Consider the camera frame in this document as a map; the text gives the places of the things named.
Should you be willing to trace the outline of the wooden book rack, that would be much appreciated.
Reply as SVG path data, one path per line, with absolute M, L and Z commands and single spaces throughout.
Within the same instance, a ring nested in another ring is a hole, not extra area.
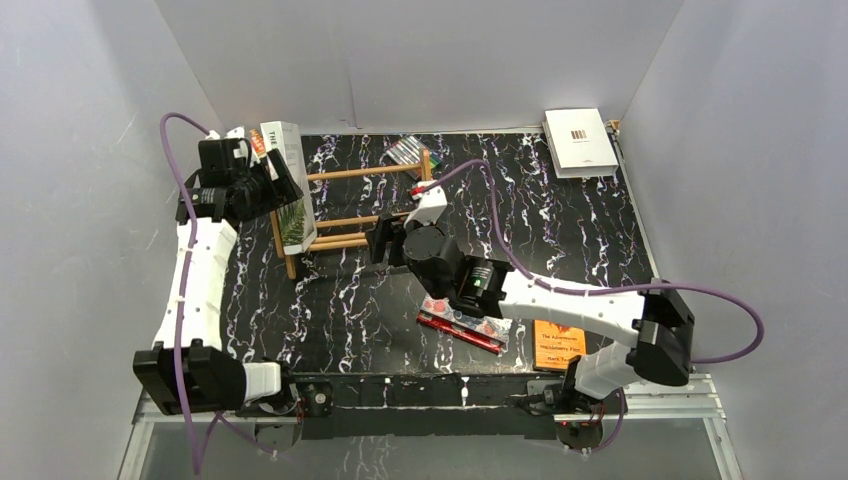
M 391 173 L 417 171 L 420 178 L 429 181 L 433 179 L 431 152 L 427 147 L 421 147 L 418 151 L 418 161 L 413 164 L 402 164 L 372 168 L 361 168 L 354 170 L 342 170 L 320 174 L 310 174 L 307 176 L 309 181 L 318 180 L 334 180 L 345 179 L 351 177 L 367 177 L 374 175 L 385 175 Z M 304 247 L 305 252 L 318 252 L 326 250 L 337 250 L 354 247 L 364 247 L 367 245 L 365 233 L 363 231 L 354 233 L 345 233 L 337 235 L 322 235 L 322 229 L 332 227 L 347 227 L 347 226 L 373 226 L 377 222 L 377 216 L 350 217 L 342 219 L 324 220 L 316 223 L 316 236 L 313 240 L 308 240 Z M 274 217 L 271 221 L 272 232 L 274 234 L 274 242 L 278 257 L 284 260 L 286 267 L 287 278 L 291 281 L 296 281 L 299 278 L 298 258 L 299 254 L 286 254 L 282 244 L 282 232 L 279 225 L 279 220 Z

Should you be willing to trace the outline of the white palm leaf book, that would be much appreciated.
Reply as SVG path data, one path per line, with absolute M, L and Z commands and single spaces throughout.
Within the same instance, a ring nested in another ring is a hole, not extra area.
M 283 121 L 260 124 L 274 178 L 282 180 L 285 204 L 278 210 L 283 251 L 305 253 L 317 237 L 317 227 L 299 127 Z

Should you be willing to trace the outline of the white book with brown bars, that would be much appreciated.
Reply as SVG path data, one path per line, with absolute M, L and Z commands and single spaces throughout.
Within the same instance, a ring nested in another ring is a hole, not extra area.
M 619 161 L 597 108 L 544 112 L 543 130 L 558 178 L 613 176 Z

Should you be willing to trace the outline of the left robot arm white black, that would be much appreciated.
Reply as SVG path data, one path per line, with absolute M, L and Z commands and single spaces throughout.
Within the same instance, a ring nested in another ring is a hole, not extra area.
M 182 179 L 178 250 L 165 314 L 133 372 L 165 415 L 238 411 L 257 404 L 275 416 L 294 411 L 299 391 L 280 361 L 244 363 L 225 351 L 222 300 L 241 227 L 303 196 L 284 155 L 263 154 L 245 138 L 199 142 L 199 168 Z

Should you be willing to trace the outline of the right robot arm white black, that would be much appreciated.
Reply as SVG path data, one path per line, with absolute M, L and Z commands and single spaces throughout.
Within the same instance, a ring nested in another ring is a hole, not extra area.
M 407 267 L 430 297 L 465 316 L 538 319 L 610 339 L 567 369 L 563 399 L 577 414 L 641 380 L 671 387 L 689 381 L 694 316 L 679 294 L 658 283 L 602 293 L 590 285 L 527 278 L 509 262 L 462 252 L 435 225 L 388 214 L 365 239 L 372 262 Z

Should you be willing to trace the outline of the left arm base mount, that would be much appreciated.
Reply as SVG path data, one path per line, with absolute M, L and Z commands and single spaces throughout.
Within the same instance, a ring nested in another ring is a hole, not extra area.
M 298 442 L 307 422 L 328 418 L 333 404 L 334 388 L 329 382 L 299 380 L 267 399 L 246 404 L 235 416 L 261 451 L 281 452 Z

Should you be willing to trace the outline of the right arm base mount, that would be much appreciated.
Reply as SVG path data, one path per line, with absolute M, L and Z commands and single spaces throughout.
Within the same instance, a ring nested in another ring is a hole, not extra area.
M 577 415 L 578 420 L 556 424 L 557 438 L 564 449 L 582 456 L 602 451 L 618 437 L 627 413 L 624 389 L 614 390 L 603 400 L 580 393 L 575 381 L 531 380 L 526 392 L 513 396 L 510 404 L 535 416 Z

